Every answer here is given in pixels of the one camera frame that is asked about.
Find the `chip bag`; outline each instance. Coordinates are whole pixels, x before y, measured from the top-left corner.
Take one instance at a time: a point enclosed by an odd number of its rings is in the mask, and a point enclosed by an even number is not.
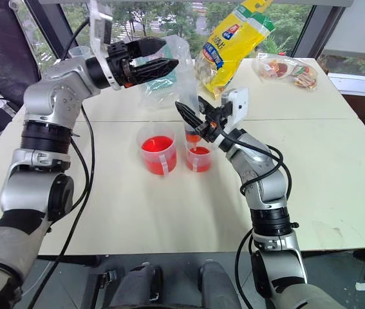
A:
[[[234,76],[242,59],[274,30],[262,14],[272,0],[245,0],[211,33],[195,59],[202,84],[217,97]]]

